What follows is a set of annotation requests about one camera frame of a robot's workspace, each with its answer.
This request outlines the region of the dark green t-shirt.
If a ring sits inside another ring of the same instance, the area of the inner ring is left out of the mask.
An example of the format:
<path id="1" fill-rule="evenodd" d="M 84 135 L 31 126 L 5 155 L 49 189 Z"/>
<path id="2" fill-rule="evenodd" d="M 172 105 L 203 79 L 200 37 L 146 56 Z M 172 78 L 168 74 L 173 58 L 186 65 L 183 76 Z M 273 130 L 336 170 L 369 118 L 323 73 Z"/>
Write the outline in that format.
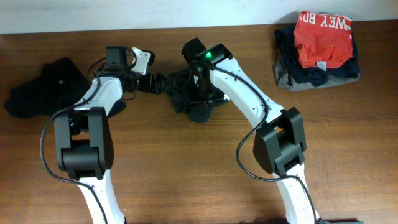
<path id="1" fill-rule="evenodd" d="M 207 123 L 217 106 L 230 101 L 228 96 L 217 88 L 209 94 L 201 95 L 188 68 L 170 73 L 164 90 L 175 112 L 187 114 L 189 120 L 195 123 Z"/>

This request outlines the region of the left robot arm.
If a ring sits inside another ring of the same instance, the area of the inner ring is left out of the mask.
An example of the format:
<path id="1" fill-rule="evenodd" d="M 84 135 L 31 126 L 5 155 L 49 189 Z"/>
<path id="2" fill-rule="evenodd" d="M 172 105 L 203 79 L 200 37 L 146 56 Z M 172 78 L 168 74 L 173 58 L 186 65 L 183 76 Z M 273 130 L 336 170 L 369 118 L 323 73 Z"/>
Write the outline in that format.
<path id="1" fill-rule="evenodd" d="M 93 223 L 126 223 L 111 182 L 114 147 L 108 124 L 125 92 L 162 92 L 164 76 L 149 73 L 155 53 L 110 46 L 82 99 L 52 116 L 58 168 L 81 190 Z"/>

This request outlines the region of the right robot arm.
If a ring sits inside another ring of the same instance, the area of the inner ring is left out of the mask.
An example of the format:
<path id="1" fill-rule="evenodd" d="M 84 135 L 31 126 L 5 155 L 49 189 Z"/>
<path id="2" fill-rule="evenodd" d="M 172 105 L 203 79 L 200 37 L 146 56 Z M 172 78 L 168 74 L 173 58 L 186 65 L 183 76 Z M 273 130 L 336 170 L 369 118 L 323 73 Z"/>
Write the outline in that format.
<path id="1" fill-rule="evenodd" d="M 307 144 L 301 113 L 285 109 L 263 93 L 221 43 L 207 48 L 194 38 L 184 44 L 181 54 L 189 67 L 188 82 L 183 85 L 187 110 L 206 112 L 209 107 L 234 103 L 252 126 L 237 146 L 238 166 L 254 179 L 277 184 L 288 223 L 320 223 L 305 181 Z M 241 149 L 250 137 L 254 157 L 268 177 L 253 174 L 241 162 Z"/>

